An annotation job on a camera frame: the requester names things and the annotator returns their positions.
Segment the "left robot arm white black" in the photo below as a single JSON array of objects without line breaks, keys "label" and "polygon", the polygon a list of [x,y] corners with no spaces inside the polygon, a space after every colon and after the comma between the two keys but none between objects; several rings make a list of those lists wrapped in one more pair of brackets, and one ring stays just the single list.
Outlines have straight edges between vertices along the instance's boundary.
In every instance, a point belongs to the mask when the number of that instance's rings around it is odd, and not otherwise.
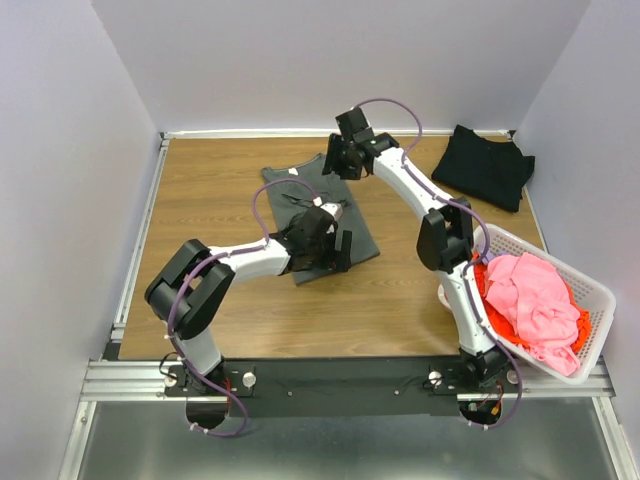
[{"label": "left robot arm white black", "polygon": [[189,368],[187,382],[201,395],[224,384],[223,355],[209,329],[231,286],[313,269],[346,272],[352,234],[337,244],[342,206],[317,199],[288,225],[253,243],[208,247],[185,242],[147,287],[144,299],[167,325],[169,341]]}]

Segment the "grey t shirt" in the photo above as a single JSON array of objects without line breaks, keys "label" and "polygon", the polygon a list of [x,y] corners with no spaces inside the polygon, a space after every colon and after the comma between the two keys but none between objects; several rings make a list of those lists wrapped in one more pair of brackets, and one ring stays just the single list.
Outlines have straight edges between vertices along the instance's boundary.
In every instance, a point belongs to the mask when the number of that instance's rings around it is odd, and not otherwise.
[{"label": "grey t shirt", "polygon": [[264,167],[269,204],[280,241],[292,255],[286,267],[296,285],[308,283],[380,254],[347,183],[324,175],[325,156],[291,167]]}]

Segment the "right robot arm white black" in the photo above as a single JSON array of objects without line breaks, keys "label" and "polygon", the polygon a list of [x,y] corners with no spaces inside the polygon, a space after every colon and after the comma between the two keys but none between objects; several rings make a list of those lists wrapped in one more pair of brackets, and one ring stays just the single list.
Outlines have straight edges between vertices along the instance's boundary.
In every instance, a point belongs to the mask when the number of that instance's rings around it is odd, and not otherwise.
[{"label": "right robot arm white black", "polygon": [[420,220],[416,251],[443,287],[459,335],[460,379],[480,392],[493,384],[508,364],[478,291],[474,262],[473,211],[424,175],[389,134],[376,134],[359,107],[336,117],[339,129],[329,137],[323,173],[343,180],[373,174],[389,185]]}]

